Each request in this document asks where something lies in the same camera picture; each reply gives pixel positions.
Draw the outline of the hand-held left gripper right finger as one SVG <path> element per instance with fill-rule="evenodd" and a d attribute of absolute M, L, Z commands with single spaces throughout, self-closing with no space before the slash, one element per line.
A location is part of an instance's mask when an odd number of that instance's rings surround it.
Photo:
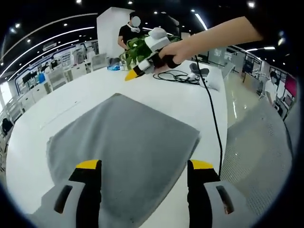
<path fill-rule="evenodd" d="M 220 180 L 212 164 L 187 162 L 190 228 L 251 228 L 255 216 L 246 198 L 231 183 Z"/>

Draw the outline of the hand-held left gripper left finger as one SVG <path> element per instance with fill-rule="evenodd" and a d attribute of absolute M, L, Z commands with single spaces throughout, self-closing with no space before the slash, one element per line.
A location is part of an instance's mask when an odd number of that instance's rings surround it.
<path fill-rule="evenodd" d="M 37 228 L 97 228 L 101 174 L 101 160 L 78 164 L 69 179 L 43 195 L 41 206 L 28 218 Z"/>

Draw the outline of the person's right hand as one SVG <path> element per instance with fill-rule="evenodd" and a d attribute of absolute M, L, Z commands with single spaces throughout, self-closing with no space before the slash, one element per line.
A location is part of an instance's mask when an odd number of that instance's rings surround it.
<path fill-rule="evenodd" d="M 191 57 L 192 47 L 190 41 L 184 39 L 178 42 L 171 43 L 164 47 L 159 52 L 160 59 L 164 59 L 166 56 L 173 56 L 172 61 L 175 65 L 181 64 L 184 60 Z"/>

